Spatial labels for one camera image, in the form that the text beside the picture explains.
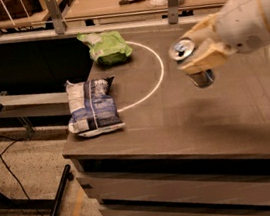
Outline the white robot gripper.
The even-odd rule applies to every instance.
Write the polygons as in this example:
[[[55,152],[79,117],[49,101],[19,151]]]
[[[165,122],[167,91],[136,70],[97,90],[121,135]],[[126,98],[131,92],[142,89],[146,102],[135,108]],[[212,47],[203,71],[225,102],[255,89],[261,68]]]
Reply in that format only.
[[[184,33],[182,39],[187,38],[201,45],[187,64],[177,67],[190,75],[217,68],[236,52],[249,53],[268,46],[270,29],[260,13],[258,0],[229,0],[218,15],[207,15]],[[224,44],[204,42],[208,39],[222,40]]]

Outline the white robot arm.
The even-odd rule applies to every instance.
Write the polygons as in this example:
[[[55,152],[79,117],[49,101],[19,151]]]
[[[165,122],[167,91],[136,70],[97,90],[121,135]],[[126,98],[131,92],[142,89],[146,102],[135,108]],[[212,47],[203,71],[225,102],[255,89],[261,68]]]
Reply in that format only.
[[[169,55],[190,76],[269,44],[270,0],[229,0],[171,45]]]

